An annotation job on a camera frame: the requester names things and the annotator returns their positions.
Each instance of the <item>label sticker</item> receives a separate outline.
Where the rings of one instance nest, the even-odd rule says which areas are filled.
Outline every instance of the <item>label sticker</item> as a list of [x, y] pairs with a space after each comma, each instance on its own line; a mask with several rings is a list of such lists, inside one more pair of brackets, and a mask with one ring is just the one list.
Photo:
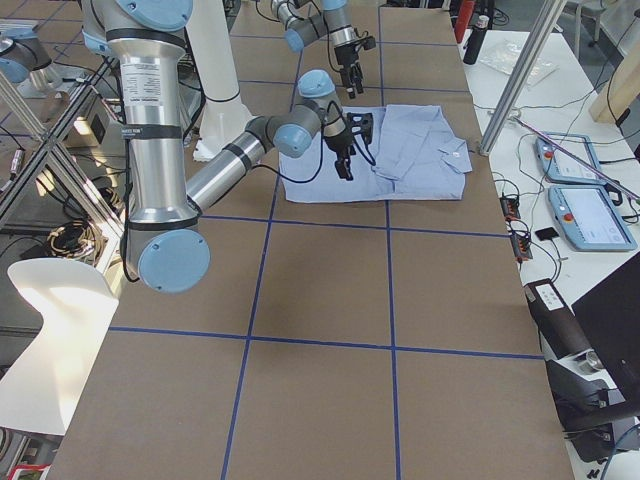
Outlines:
[[160, 65], [155, 63], [123, 63], [122, 93], [127, 106], [161, 107], [162, 82]]
[[539, 285], [536, 290], [549, 310], [558, 310], [564, 307], [562, 300], [558, 298], [558, 294], [556, 294], [551, 285]]

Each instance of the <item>white wall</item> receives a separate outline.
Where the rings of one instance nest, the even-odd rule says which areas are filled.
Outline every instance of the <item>white wall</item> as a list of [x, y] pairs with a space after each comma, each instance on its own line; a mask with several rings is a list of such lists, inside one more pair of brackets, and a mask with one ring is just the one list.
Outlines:
[[[640, 8], [640, 0], [618, 0], [602, 15], [602, 30], [615, 44], [634, 19], [633, 12]], [[640, 18], [624, 36], [620, 43], [620, 53], [627, 55], [631, 47], [640, 41]]]

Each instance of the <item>aluminum pole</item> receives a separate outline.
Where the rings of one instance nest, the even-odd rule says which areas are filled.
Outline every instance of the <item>aluminum pole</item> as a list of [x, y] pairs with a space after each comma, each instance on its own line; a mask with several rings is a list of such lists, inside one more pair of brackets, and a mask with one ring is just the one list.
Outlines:
[[566, 3], [567, 0], [545, 0], [542, 5], [538, 18], [531, 29], [531, 33], [522, 48], [522, 52], [513, 68], [509, 81], [498, 101], [495, 113], [491, 117], [489, 125], [482, 137], [479, 149], [481, 155], [489, 155], [493, 149], [511, 113], [511, 109], [520, 96], [520, 92], [524, 88], [527, 78], [529, 78], [531, 69], [538, 59]]

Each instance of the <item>metal frame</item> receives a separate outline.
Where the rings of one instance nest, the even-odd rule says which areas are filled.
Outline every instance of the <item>metal frame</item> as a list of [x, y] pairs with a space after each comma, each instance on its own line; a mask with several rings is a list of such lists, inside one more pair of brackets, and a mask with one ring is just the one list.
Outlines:
[[79, 112], [94, 95], [95, 85], [109, 71], [114, 60], [105, 60], [91, 79], [76, 89], [69, 107], [51, 129], [47, 129], [31, 111], [16, 88], [0, 72], [0, 96], [22, 121], [32, 137], [40, 141], [40, 147], [31, 156], [16, 181], [0, 198], [0, 228], [8, 221], [25, 194], [25, 187], [31, 184], [45, 166], [60, 180], [60, 183], [78, 204], [87, 212], [107, 238], [105, 251], [96, 268], [104, 273], [109, 267], [110, 258], [117, 250], [117, 243], [123, 232], [120, 219], [111, 211], [102, 199], [93, 183], [76, 164], [60, 139], [69, 132]]
[[558, 18], [560, 18], [560, 14], [566, 3], [567, 0], [545, 0], [542, 5], [538, 18], [536, 18], [531, 33], [522, 48], [522, 53], [520, 57], [518, 57], [513, 72], [507, 81], [507, 85], [504, 87], [495, 113], [491, 117], [489, 125], [482, 137], [479, 148], [481, 155], [488, 156], [493, 149], [505, 122], [511, 114], [511, 109], [520, 96], [520, 92], [522, 92], [527, 78], [529, 78], [531, 69], [540, 56], [540, 52], [547, 42], [547, 38], [558, 21]]

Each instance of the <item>white table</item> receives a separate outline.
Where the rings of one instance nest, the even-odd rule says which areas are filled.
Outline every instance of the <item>white table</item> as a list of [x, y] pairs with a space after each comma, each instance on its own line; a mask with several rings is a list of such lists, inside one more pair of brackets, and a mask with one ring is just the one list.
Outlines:
[[[504, 41], [523, 45], [527, 35], [527, 32], [489, 31], [478, 62], [475, 65], [465, 65], [467, 81], [476, 105], [476, 115], [483, 131], [490, 120], [487, 108], [496, 106], [508, 77], [483, 64], [480, 59], [484, 52], [488, 52], [492, 47]], [[555, 63], [558, 66], [557, 70], [535, 86], [526, 86], [516, 102], [516, 107], [561, 106], [592, 92], [593, 87], [589, 79], [582, 71], [562, 35], [554, 33], [550, 36], [541, 58]], [[572, 103], [563, 108], [524, 108], [521, 110], [521, 118], [538, 129], [563, 133], [567, 132], [570, 124], [575, 119], [575, 123], [571, 127], [571, 133], [588, 135], [593, 142], [616, 142], [610, 145], [594, 146], [596, 155], [600, 160], [633, 157], [633, 152], [627, 143], [618, 141], [622, 139], [622, 135], [615, 126], [595, 123], [591, 119], [588, 110], [596, 96], [597, 94], [592, 92], [588, 97], [585, 97], [586, 102]], [[537, 192], [539, 187], [538, 182], [534, 182], [523, 175], [518, 169], [516, 152], [518, 142], [523, 135], [528, 133], [530, 132], [524, 127], [512, 121], [507, 122], [490, 155], [491, 168], [494, 172], [499, 173], [495, 175], [495, 178], [501, 178], [500, 174], [504, 175], [505, 178], [518, 185], [521, 193]], [[520, 156], [522, 169], [532, 177], [539, 179], [543, 176], [543, 171], [534, 155], [535, 138], [534, 135], [530, 135], [522, 139]], [[638, 166], [637, 162], [629, 161], [604, 165], [603, 170], [613, 178], [619, 179], [632, 191], [640, 192], [640, 166]], [[548, 186], [549, 183], [543, 182], [543, 185]], [[503, 186], [505, 193], [515, 193], [515, 188], [512, 186], [498, 182], [496, 188], [499, 194], [503, 191]], [[623, 215], [633, 213], [627, 203], [625, 203], [624, 207], [621, 207], [620, 212]], [[531, 228], [531, 231], [551, 226], [560, 231], [553, 219], [546, 191], [540, 194], [537, 202], [535, 195], [522, 196], [520, 198], [520, 213], [525, 223]], [[639, 241], [640, 227], [637, 225], [630, 226], [629, 230], [636, 241]], [[554, 257], [556, 256], [553, 246], [549, 244], [550, 242], [539, 242], [535, 238], [534, 241], [545, 247]], [[566, 257], [566, 260], [562, 262], [562, 272], [555, 285], [569, 305], [637, 253], [637, 250], [625, 253], [577, 252], [564, 240], [562, 235], [555, 240], [555, 243], [558, 246], [561, 257]], [[542, 278], [550, 278], [554, 271], [552, 260], [538, 248], [532, 248], [534, 258], [524, 262], [520, 272], [523, 285]], [[575, 362], [562, 361], [562, 363], [578, 373], [574, 368]], [[585, 378], [588, 380], [603, 378], [610, 386], [614, 385], [606, 372]], [[567, 449], [576, 479], [585, 478], [585, 475], [591, 469], [599, 468], [602, 471], [602, 465], [597, 465], [595, 462], [591, 464], [582, 462], [569, 442], [567, 442]], [[607, 472], [607, 479], [634, 480], [638, 478], [638, 472], [640, 472], [640, 453], [629, 452], [616, 456]]]

